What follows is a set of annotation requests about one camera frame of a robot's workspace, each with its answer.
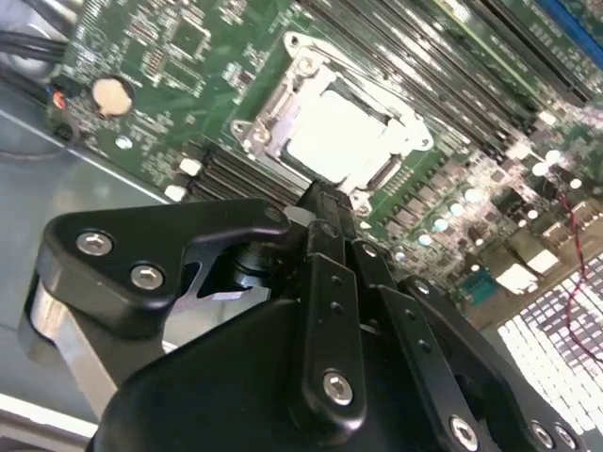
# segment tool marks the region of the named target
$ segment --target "black ram slot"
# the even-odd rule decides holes
[[[248,159],[237,158],[222,149],[217,153],[214,151],[212,154],[214,165],[218,165],[230,172],[233,178],[244,180],[260,192],[266,193],[266,196],[274,196],[290,204],[295,203],[299,198],[296,193],[288,190],[279,182],[270,179],[266,174],[255,168],[258,165],[257,163]]]
[[[498,0],[465,0],[569,104],[584,106],[593,94]]]
[[[202,173],[193,180],[191,187],[197,198],[262,198],[280,207],[294,204],[298,199],[296,193],[255,168],[257,163],[236,158],[215,145],[203,149],[203,156]]]
[[[419,113],[424,114],[426,110],[424,105],[429,105],[430,107],[428,111],[430,114],[436,118],[439,118],[441,121],[447,123],[451,127],[454,127],[461,134],[471,139],[477,145],[487,145],[489,142],[488,137],[484,137],[481,134],[478,135],[473,129],[459,121],[454,113],[448,112],[443,107],[443,102],[437,98],[431,98],[426,90],[418,85],[416,81],[401,73],[399,69],[393,66],[391,62],[387,61],[383,58],[383,56],[377,54],[373,49],[368,47],[363,40],[352,35],[348,27],[346,27],[344,24],[340,24],[337,19],[329,15],[329,13],[322,9],[320,5],[315,4],[313,0],[301,0],[300,3],[303,4],[308,12],[313,14],[316,19],[322,20],[331,29],[336,30],[342,39],[346,40],[349,44],[362,51],[365,56],[373,62],[373,64],[383,68],[385,71],[389,71],[389,73],[395,73],[400,76],[403,79],[403,88],[414,96],[414,100],[411,101],[410,104]]]
[[[345,3],[348,3],[348,8],[357,8],[356,6],[352,7],[349,2]],[[412,24],[409,24],[404,17],[384,8],[381,2],[365,3],[365,5],[370,6],[371,9],[369,16],[367,16],[366,12],[363,13],[365,20],[371,22],[375,30],[379,29],[384,40],[388,40],[390,45],[395,47],[404,45],[403,51],[407,54],[410,54],[411,51],[415,52],[415,50],[412,47],[408,48],[403,41],[400,42],[401,37],[411,40],[417,48],[420,48],[419,53],[415,52],[416,60],[419,61],[423,70],[427,71],[436,80],[435,83],[438,86],[446,87],[456,95],[465,108],[473,111],[479,117],[491,121],[490,126],[493,129],[502,129],[507,134],[511,132],[514,128],[512,117],[510,117],[501,105],[487,95],[487,91],[485,91],[483,86],[473,82],[473,77],[467,77],[460,73],[446,55],[438,52],[436,46],[430,45],[424,48],[420,44],[423,37],[414,30]],[[384,34],[382,32],[383,27],[392,31],[397,30],[394,33],[395,38],[393,40],[390,38],[391,33]],[[432,63],[426,60],[421,54],[425,54],[430,58]]]
[[[370,30],[374,36],[377,36],[381,39],[381,41],[386,44],[391,51],[397,53],[397,56],[405,60],[409,66],[413,66],[408,62],[408,56],[410,54],[409,51],[404,49],[397,40],[394,40],[391,35],[384,32],[384,27],[378,26],[373,22],[373,20],[367,15],[358,9],[355,5],[352,5],[347,0],[342,0],[341,4],[344,4],[346,9],[350,12],[357,23],[365,30]],[[462,91],[459,87],[455,87],[453,89],[448,84],[451,82],[450,80],[444,81],[441,76],[438,76],[437,73],[434,73],[432,69],[425,65],[424,62],[418,58],[413,58],[418,65],[414,66],[413,69],[423,77],[430,85],[433,87],[437,87],[440,91],[440,99],[442,102],[449,101],[451,105],[453,105],[458,110],[462,111],[464,115],[469,118],[476,127],[481,128],[484,134],[492,134],[495,130],[500,130],[493,121],[490,121],[482,111],[479,111],[469,103],[462,95],[460,95],[457,90]]]
[[[474,89],[482,89],[484,96],[489,99],[490,103],[498,105],[507,113],[511,124],[524,127],[534,122],[535,115],[530,106],[523,106],[520,102],[523,99],[516,98],[514,93],[503,85],[497,77],[480,68],[479,62],[476,62],[471,54],[454,45],[454,42],[448,36],[438,33],[434,28],[431,28],[428,32],[423,26],[419,25],[418,21],[430,27],[432,22],[432,18],[426,15],[424,11],[406,0],[377,0],[377,2],[383,5],[388,14],[403,21],[407,30],[412,29],[416,36],[427,41],[432,47],[437,61],[448,61]],[[409,16],[404,15],[403,11],[410,11],[407,13]],[[434,33],[437,33],[437,39],[432,37]]]

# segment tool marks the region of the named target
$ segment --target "green circuit board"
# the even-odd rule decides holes
[[[427,153],[411,152],[372,193],[372,209],[359,216],[359,225],[384,247],[408,250],[413,271],[449,283],[446,277],[461,269],[458,244],[469,225],[484,223],[491,212],[482,227],[488,240],[517,229],[492,206],[469,206],[464,217],[451,218],[447,206],[468,184],[490,198],[512,186],[546,210],[546,202],[526,188],[530,169],[501,169],[493,157],[504,156],[516,138],[529,138],[525,123],[536,121],[537,112],[545,110],[556,121],[537,122],[533,150],[544,156],[559,149],[576,174],[603,185],[603,74],[536,2],[502,3],[592,93],[586,107],[564,102],[503,34],[469,7],[460,15],[454,5],[463,2],[445,0],[85,0],[61,76],[81,88],[69,99],[69,112],[83,144],[164,190],[177,179],[189,142],[213,143],[244,158],[231,124],[253,121],[291,64],[285,33],[331,43],[424,117],[434,141]],[[125,80],[135,93],[124,117],[100,116],[90,98],[90,86],[107,74]],[[49,116],[52,122],[63,118],[53,105]],[[130,143],[126,148],[119,145],[123,138]],[[488,156],[484,148],[494,150]],[[450,165],[459,169],[453,176],[446,173]],[[259,163],[257,169],[302,193],[283,174]],[[434,182],[438,175],[448,183]],[[416,199],[425,209],[405,224],[397,214]],[[430,247],[418,245],[417,233],[429,230],[436,215],[446,217],[451,228],[436,234]]]

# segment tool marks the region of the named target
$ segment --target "capacitor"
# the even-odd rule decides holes
[[[392,249],[392,258],[399,264],[402,264],[408,260],[408,256],[406,255],[406,251],[403,247],[395,247]]]
[[[437,233],[442,233],[448,229],[448,220],[442,217],[435,217],[432,222],[432,229]]]
[[[483,198],[483,193],[473,186],[468,186],[463,190],[463,198],[467,202],[477,202]]]
[[[571,171],[562,167],[555,167],[554,173],[562,181],[568,184],[571,189],[578,190],[580,187],[582,187],[582,181],[578,177],[576,177]]]
[[[538,211],[536,209],[534,209],[533,207],[528,209],[527,215],[528,215],[529,219],[537,219],[539,216]]]
[[[464,205],[458,201],[448,203],[448,210],[454,217],[460,217],[464,214]]]
[[[476,247],[480,247],[481,245],[483,245],[483,236],[476,227],[471,226],[469,229],[467,229],[467,236]]]
[[[433,243],[433,238],[428,231],[422,229],[416,233],[416,241],[422,247],[428,247]]]
[[[545,160],[549,166],[557,165],[562,161],[562,152],[557,149],[551,149],[545,155]]]

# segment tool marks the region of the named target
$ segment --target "metal bracket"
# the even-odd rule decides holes
[[[486,406],[488,430],[500,449],[546,451],[555,446],[564,452],[575,450],[569,442],[552,440],[558,428],[566,433],[574,430],[437,289],[415,276],[401,282],[399,289],[416,300],[430,325],[442,332],[451,349],[457,350],[451,365],[458,362],[460,367],[472,369],[472,378],[478,379]]]
[[[313,210],[339,225],[350,210],[333,198]],[[344,236],[325,219],[308,226],[301,270],[301,314],[293,352],[289,411],[319,444],[343,444],[367,415],[360,317],[354,273],[345,266]]]
[[[31,323],[60,352],[100,418],[118,387],[137,370],[163,356],[161,334],[123,340],[53,298],[39,282]]]
[[[225,249],[288,229],[261,200],[69,214],[46,227],[37,271],[55,299],[122,337],[149,337],[181,295],[185,264],[209,269]]]
[[[367,307],[363,317],[374,318],[401,351],[420,395],[430,425],[430,433],[422,441],[438,450],[490,450],[494,445],[467,406],[416,300],[398,292],[385,260],[372,245],[356,240],[351,252],[362,296],[368,298],[363,303]]]

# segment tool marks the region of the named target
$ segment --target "mounting hole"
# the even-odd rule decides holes
[[[425,352],[425,353],[431,353],[432,352],[432,346],[430,346],[427,342],[425,342],[423,339],[421,339],[420,341],[418,341],[418,345],[421,347],[421,349]]]
[[[336,315],[343,315],[343,306],[334,301],[331,303],[331,311],[333,311]]]
[[[415,321],[416,320],[416,314],[414,312],[412,312],[410,309],[406,309],[404,310],[404,313],[406,314],[406,316],[408,318],[410,318],[411,320]]]

